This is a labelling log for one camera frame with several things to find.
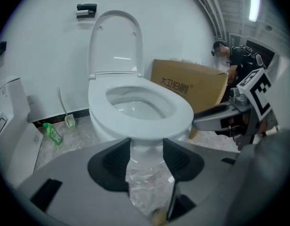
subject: toilet brush head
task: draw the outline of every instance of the toilet brush head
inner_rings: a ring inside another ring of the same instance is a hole
[[[76,122],[73,114],[67,115],[65,117],[65,123],[67,127],[76,127]]]

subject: baseboard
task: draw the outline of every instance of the baseboard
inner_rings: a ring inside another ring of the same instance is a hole
[[[74,111],[74,112],[71,112],[69,114],[73,114],[75,118],[80,118],[80,117],[88,116],[89,115],[89,109],[84,109],[84,110],[80,110],[80,111]],[[55,123],[59,123],[59,122],[64,121],[65,116],[66,116],[66,114],[56,115],[56,116],[53,116],[53,117],[49,117],[47,119],[35,121],[35,122],[33,122],[33,124],[37,128],[41,127],[43,125],[43,123],[55,124]]]

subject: marble floor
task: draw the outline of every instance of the marble floor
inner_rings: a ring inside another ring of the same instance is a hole
[[[62,136],[63,142],[60,146],[55,146],[45,135],[35,170],[43,167],[61,154],[100,143],[89,116],[78,118],[76,122],[77,128],[72,129],[68,128],[64,122],[54,124],[55,129]],[[41,127],[39,131],[45,134],[46,129]],[[189,142],[219,150],[238,151],[232,138],[218,136],[212,131],[200,131]],[[132,204],[145,216],[150,217],[157,208],[168,209],[174,178],[165,163],[144,170],[127,168],[126,181],[130,186]]]

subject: black shirt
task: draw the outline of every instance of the black shirt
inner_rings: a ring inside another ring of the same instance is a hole
[[[251,54],[240,47],[232,47],[230,55],[230,66],[237,65],[236,83],[240,83],[251,71],[257,69]]]

